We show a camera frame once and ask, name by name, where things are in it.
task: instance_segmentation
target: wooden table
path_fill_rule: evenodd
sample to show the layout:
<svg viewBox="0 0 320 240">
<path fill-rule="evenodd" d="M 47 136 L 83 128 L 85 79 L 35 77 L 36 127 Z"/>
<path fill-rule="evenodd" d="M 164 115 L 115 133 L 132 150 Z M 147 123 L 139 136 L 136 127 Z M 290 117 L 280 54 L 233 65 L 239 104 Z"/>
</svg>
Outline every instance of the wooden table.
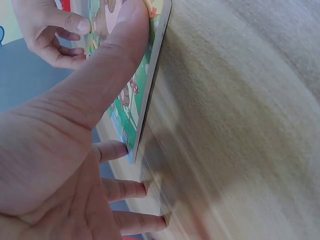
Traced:
<svg viewBox="0 0 320 240">
<path fill-rule="evenodd" d="M 146 239 L 319 239 L 319 4 L 172 2 L 137 162 L 111 163 L 170 220 Z"/>
</svg>

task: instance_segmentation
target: child's hand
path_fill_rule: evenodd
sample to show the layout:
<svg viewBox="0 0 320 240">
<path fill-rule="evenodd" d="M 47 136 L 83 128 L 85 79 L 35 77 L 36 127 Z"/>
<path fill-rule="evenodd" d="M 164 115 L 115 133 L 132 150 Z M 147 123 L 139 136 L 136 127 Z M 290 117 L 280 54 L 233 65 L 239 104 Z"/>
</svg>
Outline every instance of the child's hand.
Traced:
<svg viewBox="0 0 320 240">
<path fill-rule="evenodd" d="M 89 20 L 59 10 L 55 0 L 12 0 L 13 9 L 30 51 L 57 68 L 78 68 L 86 56 L 82 48 L 61 46 L 61 38 L 77 41 L 91 31 Z"/>
</svg>

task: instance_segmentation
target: hand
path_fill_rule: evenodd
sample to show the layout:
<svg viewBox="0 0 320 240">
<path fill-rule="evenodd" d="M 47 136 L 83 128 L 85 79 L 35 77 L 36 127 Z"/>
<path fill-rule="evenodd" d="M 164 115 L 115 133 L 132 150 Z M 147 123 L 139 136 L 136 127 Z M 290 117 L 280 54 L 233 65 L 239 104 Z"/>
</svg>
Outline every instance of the hand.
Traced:
<svg viewBox="0 0 320 240">
<path fill-rule="evenodd" d="M 121 240 L 159 231 L 162 217 L 112 212 L 108 202 L 142 198 L 141 183 L 101 179 L 99 163 L 126 154 L 91 131 L 137 69 L 149 16 L 126 1 L 107 40 L 49 92 L 0 116 L 0 239 Z"/>
<path fill-rule="evenodd" d="M 61 46 L 57 36 L 70 41 L 91 31 L 88 19 L 59 10 L 55 0 L 12 0 L 13 10 L 30 51 L 53 67 L 77 69 L 86 60 L 84 49 Z"/>
</svg>

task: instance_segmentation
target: gray floor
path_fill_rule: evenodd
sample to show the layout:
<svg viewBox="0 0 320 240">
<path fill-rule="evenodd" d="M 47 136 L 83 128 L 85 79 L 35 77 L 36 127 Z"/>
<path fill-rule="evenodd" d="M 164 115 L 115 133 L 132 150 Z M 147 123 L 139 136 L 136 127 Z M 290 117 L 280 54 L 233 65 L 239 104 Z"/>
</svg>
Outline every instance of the gray floor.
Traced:
<svg viewBox="0 0 320 240">
<path fill-rule="evenodd" d="M 35 54 L 29 52 L 23 39 L 0 46 L 0 112 L 14 108 L 48 91 L 65 79 L 72 71 L 51 67 Z M 93 142 L 99 142 L 96 130 L 92 132 Z M 108 163 L 101 165 L 104 178 L 114 178 Z M 125 201 L 111 204 L 115 211 L 128 211 Z"/>
</svg>

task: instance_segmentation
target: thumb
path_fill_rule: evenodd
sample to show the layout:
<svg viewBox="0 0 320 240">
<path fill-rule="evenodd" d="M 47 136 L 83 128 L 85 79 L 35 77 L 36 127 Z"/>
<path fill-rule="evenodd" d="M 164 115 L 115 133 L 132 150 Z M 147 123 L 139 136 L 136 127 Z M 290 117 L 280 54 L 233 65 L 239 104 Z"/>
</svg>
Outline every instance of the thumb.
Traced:
<svg viewBox="0 0 320 240">
<path fill-rule="evenodd" d="M 91 31 L 91 23 L 88 19 L 84 18 L 73 12 L 63 11 L 57 8 L 50 9 L 47 15 L 48 26 L 60 27 L 68 30 L 69 32 L 85 35 Z"/>
<path fill-rule="evenodd" d="M 65 119 L 94 128 L 137 70 L 148 36 L 144 1 L 126 1 L 106 41 L 81 68 L 43 95 L 42 102 L 51 103 L 50 110 Z"/>
</svg>

